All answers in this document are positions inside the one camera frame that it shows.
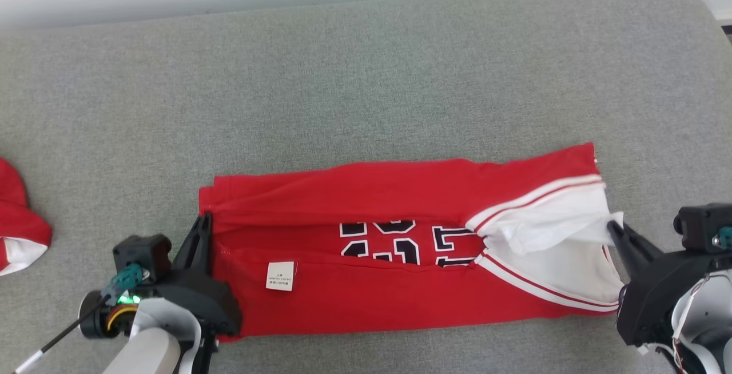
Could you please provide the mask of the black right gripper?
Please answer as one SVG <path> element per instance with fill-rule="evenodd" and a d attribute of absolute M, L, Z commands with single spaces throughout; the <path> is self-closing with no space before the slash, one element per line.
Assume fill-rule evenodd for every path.
<path fill-rule="evenodd" d="M 664 253 L 625 223 L 607 230 L 630 282 L 622 290 L 616 329 L 627 345 L 666 341 L 675 305 L 707 274 L 732 269 L 732 252 Z"/>

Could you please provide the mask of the red shorts with white stripes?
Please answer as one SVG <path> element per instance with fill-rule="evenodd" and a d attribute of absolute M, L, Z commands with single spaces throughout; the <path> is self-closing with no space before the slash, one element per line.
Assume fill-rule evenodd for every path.
<path fill-rule="evenodd" d="M 52 228 L 29 207 L 20 174 L 0 158 L 0 277 L 34 264 L 51 237 Z"/>

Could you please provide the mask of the red basketball jersey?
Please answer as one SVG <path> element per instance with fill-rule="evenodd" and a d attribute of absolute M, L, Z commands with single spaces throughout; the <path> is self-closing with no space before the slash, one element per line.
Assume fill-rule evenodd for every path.
<path fill-rule="evenodd" d="M 213 275 L 241 335 L 439 329 L 619 308 L 593 143 L 527 160 L 217 176 Z"/>

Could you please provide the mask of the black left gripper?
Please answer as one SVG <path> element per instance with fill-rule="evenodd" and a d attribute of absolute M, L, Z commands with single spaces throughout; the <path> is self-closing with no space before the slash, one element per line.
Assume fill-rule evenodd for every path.
<path fill-rule="evenodd" d="M 209 276 L 212 270 L 212 213 L 197 218 L 172 261 L 172 272 L 152 284 L 158 296 L 190 311 L 217 335 L 238 337 L 241 309 L 230 286 Z M 181 270 L 192 267 L 197 270 Z"/>

